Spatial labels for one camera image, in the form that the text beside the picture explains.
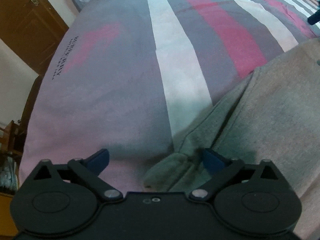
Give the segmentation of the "brown wooden door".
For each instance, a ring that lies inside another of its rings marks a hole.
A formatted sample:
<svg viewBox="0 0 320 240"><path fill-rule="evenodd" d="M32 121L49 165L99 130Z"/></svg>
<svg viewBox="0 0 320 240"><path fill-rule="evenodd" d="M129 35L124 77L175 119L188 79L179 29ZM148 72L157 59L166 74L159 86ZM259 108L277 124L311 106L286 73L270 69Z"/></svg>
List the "brown wooden door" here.
<svg viewBox="0 0 320 240"><path fill-rule="evenodd" d="M1 40L40 76L67 30L48 0L1 0Z"/></svg>

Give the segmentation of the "striped pink grey bedsheet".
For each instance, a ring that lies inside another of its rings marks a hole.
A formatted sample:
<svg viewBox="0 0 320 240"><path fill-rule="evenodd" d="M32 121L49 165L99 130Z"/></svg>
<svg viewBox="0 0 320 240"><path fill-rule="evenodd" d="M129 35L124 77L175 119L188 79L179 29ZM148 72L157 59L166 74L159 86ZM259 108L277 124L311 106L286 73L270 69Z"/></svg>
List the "striped pink grey bedsheet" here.
<svg viewBox="0 0 320 240"><path fill-rule="evenodd" d="M317 0L91 0L42 81L19 170L106 148L101 178L144 191L147 171L255 68L319 35Z"/></svg>

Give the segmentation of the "wooden bedside shelf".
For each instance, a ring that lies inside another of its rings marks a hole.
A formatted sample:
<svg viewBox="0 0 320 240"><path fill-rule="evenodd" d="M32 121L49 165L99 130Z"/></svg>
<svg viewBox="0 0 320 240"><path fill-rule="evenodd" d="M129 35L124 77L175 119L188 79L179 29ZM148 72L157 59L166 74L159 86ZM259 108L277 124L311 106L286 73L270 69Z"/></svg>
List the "wooden bedside shelf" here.
<svg viewBox="0 0 320 240"><path fill-rule="evenodd" d="M21 163L26 133L11 120L1 127L1 193L13 195L19 182L17 170Z"/></svg>

